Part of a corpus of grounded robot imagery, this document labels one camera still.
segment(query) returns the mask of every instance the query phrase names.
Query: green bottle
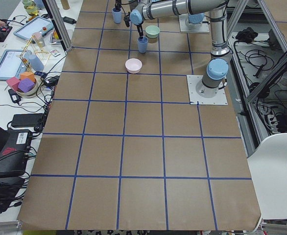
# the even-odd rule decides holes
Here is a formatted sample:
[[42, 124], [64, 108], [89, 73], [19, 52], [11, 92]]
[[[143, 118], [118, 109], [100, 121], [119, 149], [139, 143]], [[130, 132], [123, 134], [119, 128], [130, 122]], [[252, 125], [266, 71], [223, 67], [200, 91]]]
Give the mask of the green bottle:
[[22, 0], [22, 3], [28, 15], [30, 16], [38, 15], [38, 8], [32, 0]]

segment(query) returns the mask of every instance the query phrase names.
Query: white mounting plate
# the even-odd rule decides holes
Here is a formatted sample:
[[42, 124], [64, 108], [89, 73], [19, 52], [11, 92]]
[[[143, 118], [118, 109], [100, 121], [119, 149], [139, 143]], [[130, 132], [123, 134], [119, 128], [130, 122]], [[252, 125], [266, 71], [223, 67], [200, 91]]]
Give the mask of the white mounting plate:
[[227, 105], [225, 90], [217, 90], [217, 93], [212, 98], [205, 98], [198, 94], [196, 85], [202, 79], [202, 75], [187, 75], [189, 101], [191, 104], [211, 104], [211, 105]]
[[179, 26], [181, 29], [181, 33], [199, 33], [199, 34], [209, 34], [209, 24], [202, 23], [199, 25], [195, 25], [194, 27], [190, 28], [186, 25], [186, 18], [188, 14], [179, 15]]

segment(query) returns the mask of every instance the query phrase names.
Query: bowl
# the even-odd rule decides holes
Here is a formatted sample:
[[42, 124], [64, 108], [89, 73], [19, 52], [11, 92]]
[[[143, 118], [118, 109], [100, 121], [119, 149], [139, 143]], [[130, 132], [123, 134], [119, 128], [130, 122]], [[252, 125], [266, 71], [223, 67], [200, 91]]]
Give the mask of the bowl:
[[16, 91], [16, 93], [21, 96], [21, 97], [24, 97], [24, 98], [32, 98], [34, 96], [36, 96], [36, 91], [39, 87], [39, 82], [37, 81], [36, 79], [36, 83], [34, 85], [34, 87], [29, 91], [29, 92], [19, 92], [19, 91]]
[[142, 68], [143, 64], [139, 59], [132, 58], [125, 62], [127, 71], [130, 73], [138, 73]]
[[145, 33], [148, 38], [157, 38], [160, 33], [160, 28], [155, 25], [149, 25], [147, 28], [145, 28]]

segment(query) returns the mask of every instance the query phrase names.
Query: robotic arm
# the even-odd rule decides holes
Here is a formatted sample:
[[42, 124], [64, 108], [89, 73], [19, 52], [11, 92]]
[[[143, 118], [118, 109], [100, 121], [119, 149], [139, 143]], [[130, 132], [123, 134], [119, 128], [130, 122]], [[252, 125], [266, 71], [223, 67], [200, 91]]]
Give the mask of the robotic arm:
[[213, 97], [221, 80], [228, 72], [231, 60], [227, 45], [226, 5], [228, 0], [141, 0], [130, 13], [130, 21], [143, 36], [142, 23], [159, 17], [189, 13], [195, 15], [209, 11], [212, 35], [212, 59], [207, 74], [197, 85], [197, 92], [204, 97]]

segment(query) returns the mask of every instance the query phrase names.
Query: orange block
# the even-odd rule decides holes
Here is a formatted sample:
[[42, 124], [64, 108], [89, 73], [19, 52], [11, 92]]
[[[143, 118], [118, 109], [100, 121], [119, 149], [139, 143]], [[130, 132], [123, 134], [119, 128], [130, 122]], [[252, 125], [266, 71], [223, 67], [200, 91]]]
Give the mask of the orange block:
[[20, 74], [20, 80], [24, 80], [25, 78], [29, 78], [31, 81], [36, 83], [36, 78], [33, 72], [22, 72]]

